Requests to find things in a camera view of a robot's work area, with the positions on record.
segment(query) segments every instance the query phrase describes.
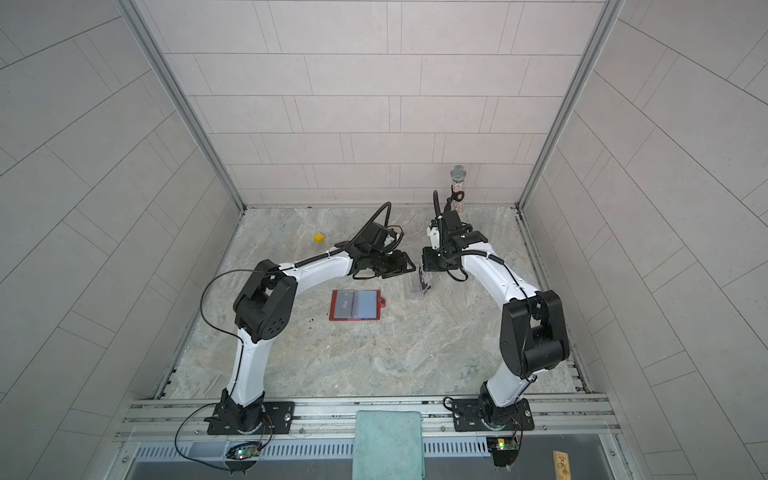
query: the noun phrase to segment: stone-patterned surface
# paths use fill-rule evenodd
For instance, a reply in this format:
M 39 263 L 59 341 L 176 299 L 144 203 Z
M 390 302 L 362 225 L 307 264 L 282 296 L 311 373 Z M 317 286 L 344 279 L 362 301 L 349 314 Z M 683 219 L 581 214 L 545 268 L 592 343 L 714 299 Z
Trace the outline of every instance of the stone-patterned surface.
M 235 236 L 221 271 L 254 268 L 266 258 L 301 260 L 349 239 L 373 213 L 371 208 L 251 209 Z M 428 245 L 431 207 L 394 206 L 390 224 L 406 236 L 399 249 L 415 263 Z M 497 254 L 530 283 L 537 283 L 528 252 L 509 207 L 470 207 L 462 215 L 486 235 Z M 318 245 L 312 236 L 323 232 Z M 234 332 L 232 302 L 248 273 L 232 273 L 210 289 L 206 317 Z M 502 361 L 498 351 L 501 316 L 480 283 L 433 276 L 432 290 L 406 301 L 404 276 L 358 281 L 331 280 L 296 298 L 287 328 L 277 337 L 266 368 L 267 396 L 395 396 L 474 394 Z M 381 289 L 387 306 L 380 321 L 331 322 L 333 290 Z M 199 321 L 181 357 L 170 399 L 218 398 L 232 372 L 236 340 Z M 529 392 L 573 392 L 560 365 Z

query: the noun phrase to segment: folded towel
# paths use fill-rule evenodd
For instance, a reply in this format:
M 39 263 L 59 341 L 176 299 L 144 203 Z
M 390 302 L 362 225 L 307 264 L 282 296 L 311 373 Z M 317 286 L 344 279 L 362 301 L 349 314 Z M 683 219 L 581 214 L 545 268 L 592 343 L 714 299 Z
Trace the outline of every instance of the folded towel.
M 357 412 L 352 479 L 423 480 L 421 414 Z

